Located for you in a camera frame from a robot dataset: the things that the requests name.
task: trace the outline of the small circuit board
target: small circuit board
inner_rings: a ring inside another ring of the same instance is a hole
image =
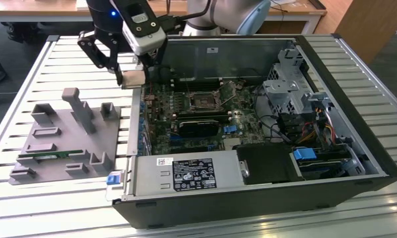
[[[199,91],[209,83],[179,84],[183,90],[156,83],[144,89],[153,155],[231,150],[265,141],[253,110],[255,85],[228,80]]]

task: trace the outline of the warning label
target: warning label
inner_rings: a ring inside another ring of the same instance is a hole
[[[216,188],[212,159],[172,162],[173,189],[176,192]]]

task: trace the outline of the black floor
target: black floor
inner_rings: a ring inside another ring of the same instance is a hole
[[[0,62],[8,73],[8,78],[0,82],[0,93],[17,92],[29,73],[36,57],[41,51],[45,35],[77,35],[81,30],[92,28],[91,23],[59,23],[48,26],[41,25],[44,37],[36,44],[20,44],[7,38],[5,27],[0,24]],[[371,69],[387,84],[397,96],[397,35],[384,47]],[[0,95],[0,122],[8,107],[13,101],[15,94]]]

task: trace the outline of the aluminum slotted table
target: aluminum slotted table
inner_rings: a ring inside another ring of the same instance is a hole
[[[397,163],[396,97],[341,39],[331,35],[307,39]],[[9,185],[9,172],[33,122],[31,110],[36,103],[68,109],[69,104],[60,100],[65,87],[80,88],[80,98],[91,107],[101,102],[123,107],[116,169],[125,168],[132,90],[117,87],[115,75],[95,67],[76,41],[71,36],[49,38],[0,125],[0,237],[397,237],[397,182],[335,208],[153,230],[132,228],[111,207],[105,178]],[[135,69],[132,59],[131,54],[121,54],[123,70]]]

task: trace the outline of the blue connector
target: blue connector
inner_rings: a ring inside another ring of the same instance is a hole
[[[237,126],[236,125],[231,125],[231,126],[224,126],[224,133],[232,133],[237,131]]]
[[[107,185],[117,185],[120,184],[120,175],[109,174],[105,180]]]
[[[316,154],[312,148],[299,148],[293,151],[296,160],[315,160]]]

